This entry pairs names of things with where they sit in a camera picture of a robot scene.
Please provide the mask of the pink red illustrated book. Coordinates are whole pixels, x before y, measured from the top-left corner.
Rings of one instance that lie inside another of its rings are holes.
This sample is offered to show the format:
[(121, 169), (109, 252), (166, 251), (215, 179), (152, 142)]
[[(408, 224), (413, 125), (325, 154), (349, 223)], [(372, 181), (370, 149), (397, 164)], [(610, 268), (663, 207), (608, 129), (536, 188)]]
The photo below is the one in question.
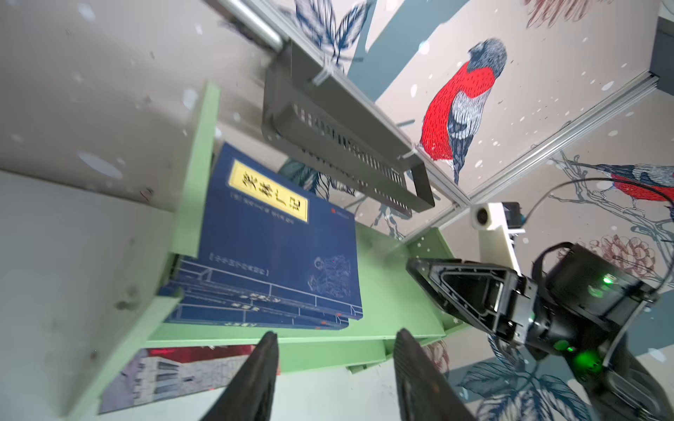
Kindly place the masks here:
[(100, 415), (227, 387), (253, 345), (142, 348), (103, 392)]

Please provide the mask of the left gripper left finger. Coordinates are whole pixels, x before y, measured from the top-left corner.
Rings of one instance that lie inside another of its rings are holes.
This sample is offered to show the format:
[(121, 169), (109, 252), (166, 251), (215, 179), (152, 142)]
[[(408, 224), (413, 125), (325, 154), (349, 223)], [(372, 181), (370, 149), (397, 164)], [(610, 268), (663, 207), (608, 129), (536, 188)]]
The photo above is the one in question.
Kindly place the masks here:
[(219, 399), (201, 419), (270, 420), (278, 369), (277, 335), (269, 331), (263, 335)]

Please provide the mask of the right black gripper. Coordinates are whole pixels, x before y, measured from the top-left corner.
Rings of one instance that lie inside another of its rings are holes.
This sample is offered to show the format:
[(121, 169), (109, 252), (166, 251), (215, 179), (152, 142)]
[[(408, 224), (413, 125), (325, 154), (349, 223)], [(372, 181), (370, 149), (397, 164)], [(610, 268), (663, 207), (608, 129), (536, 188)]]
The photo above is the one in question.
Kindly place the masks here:
[(537, 361), (574, 351), (572, 315), (512, 268), (412, 258), (407, 272), (443, 312), (491, 334), (508, 361), (519, 361), (523, 348)]

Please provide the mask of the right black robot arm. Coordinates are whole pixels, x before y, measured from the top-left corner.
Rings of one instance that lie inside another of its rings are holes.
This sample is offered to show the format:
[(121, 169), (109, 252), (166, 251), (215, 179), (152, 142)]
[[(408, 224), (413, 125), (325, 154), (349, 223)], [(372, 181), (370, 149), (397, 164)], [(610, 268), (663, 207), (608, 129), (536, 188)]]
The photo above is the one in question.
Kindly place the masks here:
[(407, 263), (443, 312), (488, 336), (496, 360), (463, 377), (461, 387), (481, 399), (468, 410), (400, 333), (405, 419), (672, 419), (665, 390), (628, 349), (628, 328), (658, 301), (658, 290), (581, 245), (558, 249), (563, 258), (553, 268), (538, 258), (531, 275), (457, 259)]

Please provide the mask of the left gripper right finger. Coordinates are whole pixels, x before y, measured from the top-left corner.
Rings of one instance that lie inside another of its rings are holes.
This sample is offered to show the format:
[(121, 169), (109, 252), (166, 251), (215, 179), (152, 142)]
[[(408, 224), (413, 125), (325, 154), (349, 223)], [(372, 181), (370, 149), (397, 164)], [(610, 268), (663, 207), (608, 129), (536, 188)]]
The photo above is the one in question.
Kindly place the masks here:
[(397, 333), (393, 361), (402, 420), (476, 419), (407, 329)]

